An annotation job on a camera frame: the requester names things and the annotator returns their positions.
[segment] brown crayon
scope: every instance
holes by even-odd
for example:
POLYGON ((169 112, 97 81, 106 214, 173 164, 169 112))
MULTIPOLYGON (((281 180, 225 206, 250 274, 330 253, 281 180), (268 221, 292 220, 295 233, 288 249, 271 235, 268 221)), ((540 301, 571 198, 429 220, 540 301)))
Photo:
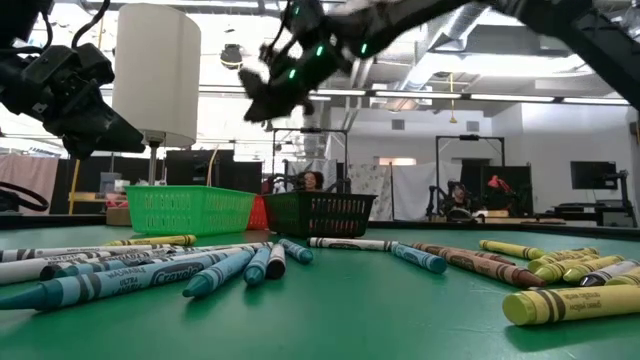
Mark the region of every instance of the brown crayon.
POLYGON ((451 265, 485 275, 520 288, 545 286, 544 280, 531 271, 513 265, 469 255, 455 250, 441 250, 438 254, 451 265))
POLYGON ((462 252, 462 253, 466 253, 469 255, 473 255, 473 256, 477 256, 477 257, 481 257, 484 259, 489 259, 489 260, 493 260, 493 261, 497 261, 497 262, 501 262, 507 265, 515 265, 514 262, 511 262, 505 258, 503 258, 500 255, 496 255, 496 254, 490 254, 490 253, 486 253, 486 252, 482 252, 482 251, 473 251, 473 250, 467 250, 467 249, 460 249, 460 248, 454 248, 451 246, 442 246, 442 245, 433 245, 433 244, 424 244, 424 243, 414 243, 411 245, 412 248, 414 249, 418 249, 424 252, 428 252, 430 254, 433 255, 438 255, 438 253, 441 250, 454 250, 454 251, 458 251, 458 252, 462 252))

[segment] red basket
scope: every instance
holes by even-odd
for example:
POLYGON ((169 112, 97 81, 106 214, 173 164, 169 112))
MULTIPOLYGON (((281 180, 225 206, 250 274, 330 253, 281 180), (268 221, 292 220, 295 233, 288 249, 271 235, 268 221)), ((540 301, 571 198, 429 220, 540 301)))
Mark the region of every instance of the red basket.
POLYGON ((253 208, 251 208, 251 214, 249 215, 247 230, 265 230, 268 228, 267 211, 264 208, 264 200, 262 196, 258 195, 253 201, 253 208))

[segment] green table surface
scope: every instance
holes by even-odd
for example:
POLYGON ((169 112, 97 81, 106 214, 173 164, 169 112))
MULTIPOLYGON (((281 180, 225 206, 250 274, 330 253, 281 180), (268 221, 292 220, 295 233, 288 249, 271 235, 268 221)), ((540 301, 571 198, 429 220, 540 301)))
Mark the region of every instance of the green table surface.
MULTIPOLYGON (((97 245, 130 229, 0 233, 0 248, 97 245)), ((640 259, 640 243, 519 232, 369 230, 365 239, 476 249, 493 239, 560 250, 595 246, 640 259)), ((198 245, 273 241, 265 232, 201 238, 198 245)), ((250 289, 241 277, 210 297, 183 298, 185 282, 38 313, 0 312, 0 359, 637 359, 640 316, 515 327, 504 296, 517 289, 450 266, 435 275, 389 253, 313 249, 307 266, 250 289)), ((31 284, 0 287, 11 294, 31 284)))

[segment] computer screen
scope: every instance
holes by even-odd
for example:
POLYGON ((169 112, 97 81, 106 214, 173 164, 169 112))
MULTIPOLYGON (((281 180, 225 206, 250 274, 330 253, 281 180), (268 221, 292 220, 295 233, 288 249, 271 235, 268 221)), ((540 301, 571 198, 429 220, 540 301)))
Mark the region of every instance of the computer screen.
POLYGON ((574 190, 618 190, 618 181, 607 180, 606 175, 616 174, 613 161, 572 161, 571 187, 574 190))

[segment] lamp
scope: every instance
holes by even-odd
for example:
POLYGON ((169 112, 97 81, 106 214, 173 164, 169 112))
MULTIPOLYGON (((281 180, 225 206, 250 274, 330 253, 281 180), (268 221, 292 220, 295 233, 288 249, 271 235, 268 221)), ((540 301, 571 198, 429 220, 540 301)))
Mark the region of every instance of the lamp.
POLYGON ((128 4, 120 9, 113 108, 145 136, 151 148, 149 185, 157 149, 196 141, 200 82, 198 25, 168 6, 128 4))

